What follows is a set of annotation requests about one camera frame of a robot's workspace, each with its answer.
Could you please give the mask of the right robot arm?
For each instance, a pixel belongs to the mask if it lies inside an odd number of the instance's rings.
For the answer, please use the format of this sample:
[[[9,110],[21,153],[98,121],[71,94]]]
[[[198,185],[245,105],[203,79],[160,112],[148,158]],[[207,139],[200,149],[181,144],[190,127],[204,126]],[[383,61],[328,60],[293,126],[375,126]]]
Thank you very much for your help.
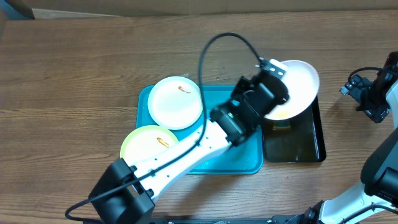
[[[397,123],[397,52],[391,52],[382,68],[377,67],[374,81],[353,71],[341,88],[358,102],[375,123],[391,114]],[[397,131],[369,156],[361,170],[360,181],[338,197],[320,201],[305,213],[296,215],[289,223],[359,223],[378,212],[397,213]]]

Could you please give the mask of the green yellow sponge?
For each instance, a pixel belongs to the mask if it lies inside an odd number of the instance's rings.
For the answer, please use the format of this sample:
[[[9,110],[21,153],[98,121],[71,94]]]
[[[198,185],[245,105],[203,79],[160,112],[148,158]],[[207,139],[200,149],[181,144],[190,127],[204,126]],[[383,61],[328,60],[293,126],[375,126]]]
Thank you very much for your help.
[[[288,130],[291,128],[289,120],[274,121],[272,129],[275,131]]]

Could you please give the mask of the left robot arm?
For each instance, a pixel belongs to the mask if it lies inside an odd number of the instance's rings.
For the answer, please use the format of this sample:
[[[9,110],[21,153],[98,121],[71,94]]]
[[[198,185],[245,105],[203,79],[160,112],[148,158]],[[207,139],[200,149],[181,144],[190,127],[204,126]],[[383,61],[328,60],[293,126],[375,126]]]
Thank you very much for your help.
[[[148,223],[155,201],[199,164],[244,143],[265,115],[289,99],[282,82],[287,66],[263,60],[250,80],[240,78],[231,98],[205,115],[205,122],[170,149],[129,165],[108,166],[89,195],[100,223]]]

